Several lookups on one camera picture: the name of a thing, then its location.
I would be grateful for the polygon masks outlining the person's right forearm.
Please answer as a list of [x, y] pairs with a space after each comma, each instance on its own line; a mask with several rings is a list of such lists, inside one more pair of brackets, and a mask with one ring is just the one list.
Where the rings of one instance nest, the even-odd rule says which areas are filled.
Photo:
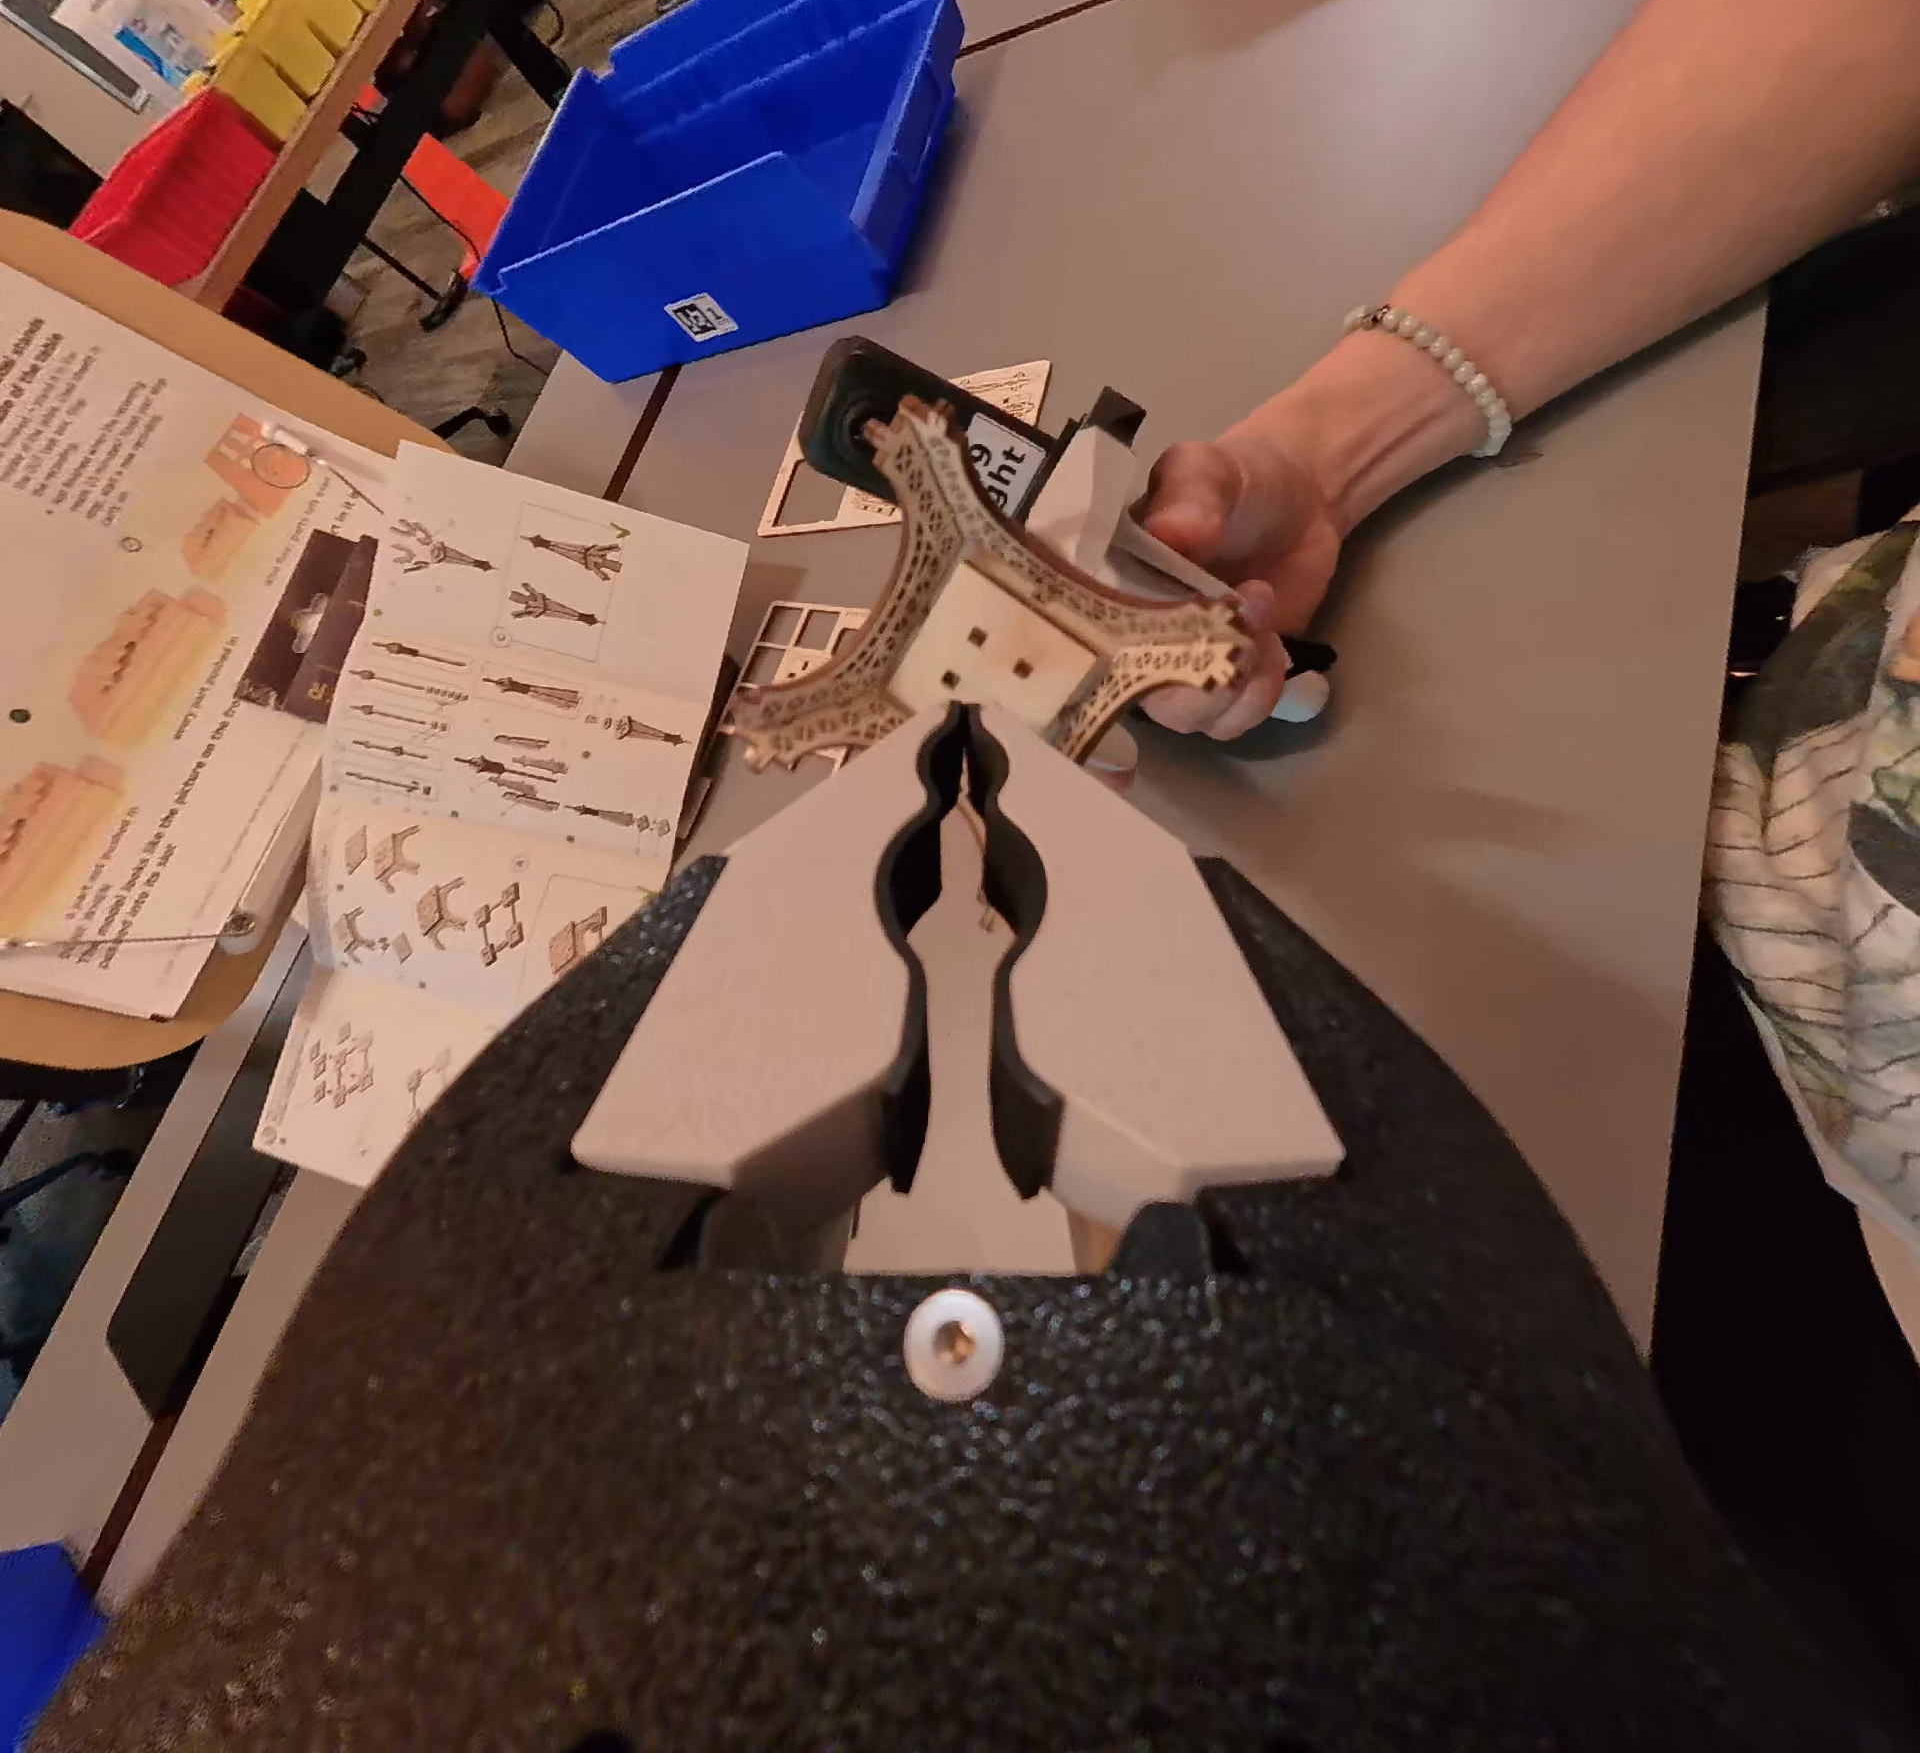
[[1348, 530], [1512, 421], [1752, 290], [1917, 177], [1918, 0], [1648, 0], [1387, 302], [1459, 354], [1357, 333], [1329, 447]]

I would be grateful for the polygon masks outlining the dark product card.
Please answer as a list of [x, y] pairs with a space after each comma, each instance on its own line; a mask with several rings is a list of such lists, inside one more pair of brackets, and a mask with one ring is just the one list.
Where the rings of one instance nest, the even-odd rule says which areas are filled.
[[367, 613], [378, 539], [311, 535], [235, 698], [325, 726]]

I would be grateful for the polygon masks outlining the wooden puzzle sheet with frames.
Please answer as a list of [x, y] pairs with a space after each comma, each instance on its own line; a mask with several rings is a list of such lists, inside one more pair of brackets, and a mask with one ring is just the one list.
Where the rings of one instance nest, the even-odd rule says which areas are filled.
[[856, 643], [867, 620], [867, 609], [790, 599], [769, 605], [738, 670], [723, 732], [732, 732], [742, 695], [786, 686], [828, 665]]

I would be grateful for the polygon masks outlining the wooden shelf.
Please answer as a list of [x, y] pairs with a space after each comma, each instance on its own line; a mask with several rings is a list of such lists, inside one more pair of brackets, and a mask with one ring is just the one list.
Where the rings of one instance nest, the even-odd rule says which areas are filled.
[[311, 104], [295, 132], [280, 148], [273, 169], [255, 191], [245, 212], [228, 230], [208, 264], [177, 290], [186, 300], [222, 314], [228, 300], [247, 280], [273, 232], [296, 202], [303, 185], [315, 175], [322, 157], [343, 135], [348, 111], [392, 51], [420, 0], [380, 0], [367, 17], [348, 51], [336, 60], [333, 74]]

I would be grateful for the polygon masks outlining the grey desk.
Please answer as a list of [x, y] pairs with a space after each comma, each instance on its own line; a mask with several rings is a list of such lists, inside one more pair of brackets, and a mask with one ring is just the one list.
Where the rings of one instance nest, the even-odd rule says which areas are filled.
[[[1639, 0], [1111, 0], [958, 67], [908, 292], [941, 371], [1044, 357], [1152, 452], [1244, 417], [1476, 207]], [[1764, 314], [1554, 408], [1351, 543], [1331, 721], [1139, 741], [1224, 854], [1439, 1049], [1652, 1335]]]

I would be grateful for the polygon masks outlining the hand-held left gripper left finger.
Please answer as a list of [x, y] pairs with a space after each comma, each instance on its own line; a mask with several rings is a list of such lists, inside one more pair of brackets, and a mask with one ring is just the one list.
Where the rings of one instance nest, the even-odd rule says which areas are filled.
[[656, 1264], [836, 1264], [879, 1188], [934, 1217], [948, 888], [968, 715], [917, 715], [725, 855], [575, 1140], [659, 1205]]

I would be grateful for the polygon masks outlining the laminated instruction sheet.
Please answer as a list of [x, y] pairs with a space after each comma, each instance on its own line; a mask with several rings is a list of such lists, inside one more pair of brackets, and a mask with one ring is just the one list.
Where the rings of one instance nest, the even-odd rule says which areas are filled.
[[235, 698], [315, 532], [378, 535], [396, 464], [4, 266], [4, 976], [173, 1017], [325, 726]]

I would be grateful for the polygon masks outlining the triangular wooden puzzle sheet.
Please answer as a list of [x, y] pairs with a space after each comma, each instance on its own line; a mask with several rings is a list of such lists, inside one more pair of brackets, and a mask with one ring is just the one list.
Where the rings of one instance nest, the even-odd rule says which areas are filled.
[[[1051, 452], [1051, 437], [1043, 436], [1038, 417], [1052, 363], [1032, 360], [963, 373], [940, 384], [934, 384], [934, 377], [923, 370], [913, 370], [913, 373], [920, 373], [928, 384], [922, 392], [923, 398], [940, 393], [956, 403], [970, 439], [975, 472], [988, 496], [1003, 509], [1021, 509], [1038, 485], [1043, 464]], [[759, 525], [762, 539], [894, 527], [898, 523], [899, 506], [894, 501], [844, 480], [827, 464], [813, 463], [805, 450], [803, 427], [794, 427], [762, 509]]]

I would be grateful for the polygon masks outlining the blue object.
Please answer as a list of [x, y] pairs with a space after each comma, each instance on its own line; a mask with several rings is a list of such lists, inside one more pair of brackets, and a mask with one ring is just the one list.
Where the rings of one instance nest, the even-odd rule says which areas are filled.
[[109, 1626], [68, 1552], [2, 1554], [2, 1749], [19, 1751], [61, 1682]]

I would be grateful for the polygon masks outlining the person's right hand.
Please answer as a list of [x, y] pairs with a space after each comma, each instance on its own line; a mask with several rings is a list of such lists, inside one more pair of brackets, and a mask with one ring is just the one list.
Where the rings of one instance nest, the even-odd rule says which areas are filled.
[[1224, 582], [1248, 631], [1237, 679], [1218, 691], [1174, 686], [1143, 712], [1170, 732], [1234, 741], [1278, 706], [1290, 673], [1289, 637], [1309, 631], [1339, 554], [1328, 493], [1254, 421], [1210, 442], [1163, 450], [1131, 510], [1141, 530]]

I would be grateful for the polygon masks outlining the blue plastic bin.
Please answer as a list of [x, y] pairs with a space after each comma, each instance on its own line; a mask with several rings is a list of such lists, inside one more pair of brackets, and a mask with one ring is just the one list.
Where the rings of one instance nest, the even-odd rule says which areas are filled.
[[569, 85], [474, 292], [605, 382], [885, 304], [963, 34], [956, 0], [690, 0]]

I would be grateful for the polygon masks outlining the row of red bins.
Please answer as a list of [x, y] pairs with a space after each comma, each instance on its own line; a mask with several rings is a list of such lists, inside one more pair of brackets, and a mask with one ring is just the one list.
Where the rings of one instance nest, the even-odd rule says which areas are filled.
[[180, 289], [219, 253], [276, 162], [247, 109], [200, 90], [113, 166], [70, 236]]

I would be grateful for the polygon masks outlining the row of yellow bins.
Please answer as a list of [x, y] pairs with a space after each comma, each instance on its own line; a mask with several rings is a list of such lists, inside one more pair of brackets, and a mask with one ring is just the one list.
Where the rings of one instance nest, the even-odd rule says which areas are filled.
[[187, 90], [215, 90], [273, 148], [300, 129], [381, 0], [239, 0]]

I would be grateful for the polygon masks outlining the wooden tower model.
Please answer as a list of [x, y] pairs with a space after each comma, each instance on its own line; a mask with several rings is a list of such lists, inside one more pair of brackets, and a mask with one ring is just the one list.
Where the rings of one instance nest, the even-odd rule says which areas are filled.
[[861, 750], [953, 703], [996, 706], [1071, 761], [1163, 689], [1233, 686], [1253, 643], [1233, 589], [1139, 535], [1143, 413], [1106, 390], [1041, 495], [1047, 537], [973, 472], [951, 401], [899, 398], [860, 443], [899, 509], [899, 548], [851, 647], [785, 681], [740, 681], [725, 721], [755, 771]]

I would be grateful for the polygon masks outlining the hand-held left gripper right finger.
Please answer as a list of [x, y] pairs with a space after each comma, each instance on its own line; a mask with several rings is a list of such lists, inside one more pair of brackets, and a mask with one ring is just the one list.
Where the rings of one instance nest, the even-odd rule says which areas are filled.
[[1021, 1203], [1101, 1271], [1154, 1206], [1336, 1174], [1345, 1148], [1202, 863], [999, 708], [968, 711], [983, 983], [968, 1108]]

